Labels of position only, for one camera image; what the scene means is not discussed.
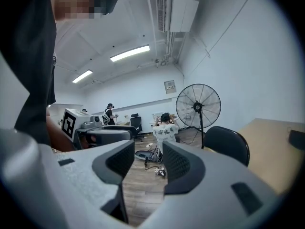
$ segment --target fluorescent light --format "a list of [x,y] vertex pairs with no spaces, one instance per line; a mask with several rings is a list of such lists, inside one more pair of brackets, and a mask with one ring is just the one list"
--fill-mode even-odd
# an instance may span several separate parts
[[140,48],[134,48],[134,49],[131,49],[129,51],[120,53],[118,55],[115,55],[115,56],[111,57],[110,59],[111,59],[112,62],[115,62],[115,61],[118,61],[120,59],[129,57],[129,56],[141,53],[141,52],[146,52],[146,51],[149,51],[149,50],[150,50],[149,45],[146,45],[146,46],[143,46],[143,47],[140,47]]
[[81,79],[85,78],[86,76],[90,75],[92,73],[91,70],[87,70],[84,74],[81,74],[79,77],[77,77],[74,81],[72,81],[73,83],[77,83],[79,82]]

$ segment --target person sitting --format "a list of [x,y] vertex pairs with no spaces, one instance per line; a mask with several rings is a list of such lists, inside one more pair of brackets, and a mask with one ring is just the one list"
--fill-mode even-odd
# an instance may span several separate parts
[[161,116],[161,124],[159,126],[158,122],[159,117],[156,118],[152,133],[157,138],[159,150],[163,154],[163,141],[176,142],[175,134],[179,131],[179,125],[169,113],[164,113]]

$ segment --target person standing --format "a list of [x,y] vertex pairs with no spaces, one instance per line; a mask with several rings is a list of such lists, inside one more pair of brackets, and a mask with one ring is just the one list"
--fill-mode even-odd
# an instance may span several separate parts
[[72,142],[51,120],[48,105],[55,102],[54,54],[56,22],[89,19],[95,15],[95,1],[106,0],[1,0],[3,35],[0,51],[21,84],[30,93],[15,129],[32,136],[37,143],[60,151],[74,150]]
[[112,115],[112,108],[114,108],[113,104],[108,104],[107,108],[105,109],[105,112],[103,115],[104,125],[115,125],[115,122],[113,119],[119,117],[117,114]]

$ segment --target standing fan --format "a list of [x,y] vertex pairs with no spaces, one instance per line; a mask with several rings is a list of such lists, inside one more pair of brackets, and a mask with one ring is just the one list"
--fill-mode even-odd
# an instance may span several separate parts
[[221,111],[221,102],[217,92],[204,84],[190,85],[179,94],[176,110],[185,125],[201,132],[203,148],[203,129],[212,125]]

